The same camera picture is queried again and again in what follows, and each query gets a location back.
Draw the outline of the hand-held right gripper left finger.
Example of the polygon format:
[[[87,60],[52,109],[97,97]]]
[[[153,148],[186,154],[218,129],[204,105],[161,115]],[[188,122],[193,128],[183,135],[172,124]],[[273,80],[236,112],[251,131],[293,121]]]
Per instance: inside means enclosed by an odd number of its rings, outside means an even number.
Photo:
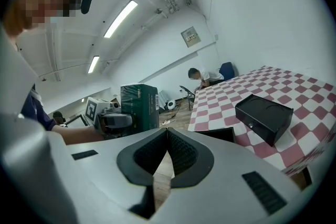
[[[154,178],[166,152],[166,130],[68,145],[70,191],[79,223],[168,223],[155,209]]]

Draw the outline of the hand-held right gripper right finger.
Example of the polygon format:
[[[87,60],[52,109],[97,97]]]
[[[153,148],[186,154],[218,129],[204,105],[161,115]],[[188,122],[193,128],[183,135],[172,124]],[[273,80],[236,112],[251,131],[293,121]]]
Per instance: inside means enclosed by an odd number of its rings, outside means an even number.
[[[170,128],[174,178],[158,223],[283,223],[300,194],[280,170],[235,143]]]

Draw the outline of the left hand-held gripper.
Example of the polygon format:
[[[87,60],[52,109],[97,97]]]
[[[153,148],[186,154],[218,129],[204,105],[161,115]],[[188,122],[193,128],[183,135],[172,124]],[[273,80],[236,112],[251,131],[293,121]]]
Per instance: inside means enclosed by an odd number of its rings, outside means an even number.
[[[127,136],[133,124],[130,114],[121,113],[121,107],[99,98],[88,97],[85,117],[105,140]]]

